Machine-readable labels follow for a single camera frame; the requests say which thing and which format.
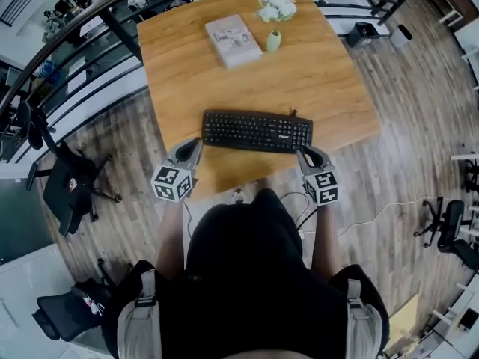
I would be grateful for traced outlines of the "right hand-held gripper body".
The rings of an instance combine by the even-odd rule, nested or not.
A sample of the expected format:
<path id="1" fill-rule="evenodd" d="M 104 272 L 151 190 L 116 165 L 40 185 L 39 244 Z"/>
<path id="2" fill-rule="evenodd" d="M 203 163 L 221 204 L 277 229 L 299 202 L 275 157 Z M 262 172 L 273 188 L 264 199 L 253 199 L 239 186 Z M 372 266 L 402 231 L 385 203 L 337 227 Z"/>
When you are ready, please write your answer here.
<path id="1" fill-rule="evenodd" d="M 338 201 L 338 181 L 334 171 L 303 176 L 306 193 L 317 205 L 326 205 Z"/>

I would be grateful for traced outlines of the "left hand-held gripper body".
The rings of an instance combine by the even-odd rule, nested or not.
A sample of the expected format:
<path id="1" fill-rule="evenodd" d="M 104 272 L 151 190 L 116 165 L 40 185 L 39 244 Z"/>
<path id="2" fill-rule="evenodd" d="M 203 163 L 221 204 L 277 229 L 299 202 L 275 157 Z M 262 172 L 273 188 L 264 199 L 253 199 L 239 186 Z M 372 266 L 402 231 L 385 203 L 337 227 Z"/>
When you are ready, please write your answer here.
<path id="1" fill-rule="evenodd" d="M 179 203 L 191 195 L 197 180 L 190 170 L 157 165 L 150 184 L 157 199 Z"/>

